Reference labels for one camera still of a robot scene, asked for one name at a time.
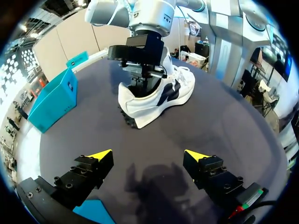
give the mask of yellow triangle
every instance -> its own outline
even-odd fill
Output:
[[[93,157],[93,158],[96,158],[98,159],[99,161],[101,159],[104,158],[105,155],[107,155],[110,151],[112,151],[111,149],[109,150],[106,150],[106,151],[103,151],[103,152],[100,152],[100,153],[96,153],[96,154],[93,154],[93,155],[88,155],[87,157]]]
[[[200,153],[196,153],[194,151],[191,151],[191,150],[185,150],[185,152],[189,153],[197,162],[198,160],[204,158],[204,157],[210,157],[209,155],[203,155],[203,154],[200,154]]]

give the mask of white wall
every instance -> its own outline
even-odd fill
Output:
[[[84,20],[86,9],[67,18],[53,28],[39,42],[33,51],[49,81],[65,70],[66,62],[87,51],[91,56],[111,45],[123,45],[129,37],[126,28],[114,26],[92,27]]]
[[[298,69],[296,68],[295,61],[292,62],[288,82],[286,82],[274,70],[269,86],[276,87],[277,93],[279,95],[279,101],[276,107],[274,108],[274,112],[278,115],[280,119],[284,118],[293,110],[293,107],[299,100],[299,73]]]
[[[171,32],[163,39],[164,46],[168,47],[170,52],[179,46],[185,45],[185,21],[183,18],[173,18]]]

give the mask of teal bin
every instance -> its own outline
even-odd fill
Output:
[[[68,68],[72,69],[72,68],[76,67],[77,65],[79,65],[79,64],[81,64],[81,63],[83,63],[87,60],[88,60],[88,53],[87,53],[87,51],[84,51],[81,54],[79,54],[79,55],[73,57],[71,60],[69,60],[66,63],[66,66]]]
[[[67,68],[49,82],[37,97],[28,120],[42,133],[77,105],[78,80]]]

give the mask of white robot link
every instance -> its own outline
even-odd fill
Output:
[[[132,76],[131,85],[119,84],[118,102],[133,128],[143,128],[193,93],[193,73],[172,64],[161,40],[171,31],[176,6],[185,7],[206,32],[209,73],[235,90],[254,50],[271,43],[267,17],[252,0],[92,0],[86,22],[128,28],[132,34],[126,45],[109,48],[108,59],[121,61]]]

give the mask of black mount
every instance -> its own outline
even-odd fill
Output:
[[[42,177],[28,178],[17,185],[17,192],[39,223],[81,224],[95,223],[72,212],[80,206],[114,165],[112,151],[100,161],[93,157],[80,156],[76,166],[61,177],[54,177],[53,187]]]
[[[224,209],[224,215],[219,220],[221,224],[243,223],[243,220],[240,222],[240,218],[232,222],[232,217],[243,210],[242,206],[259,203],[269,192],[257,183],[251,184],[247,189],[244,188],[243,177],[236,177],[230,173],[223,165],[223,160],[216,155],[196,161],[185,152],[183,166],[197,188],[204,189],[212,201]]]
[[[130,90],[136,97],[145,97],[154,91],[157,80],[153,80],[151,73],[164,77],[164,71],[155,71],[155,66],[161,63],[163,47],[161,35],[148,30],[136,31],[135,36],[127,39],[126,45],[109,47],[108,60],[121,61],[120,66],[131,72]]]

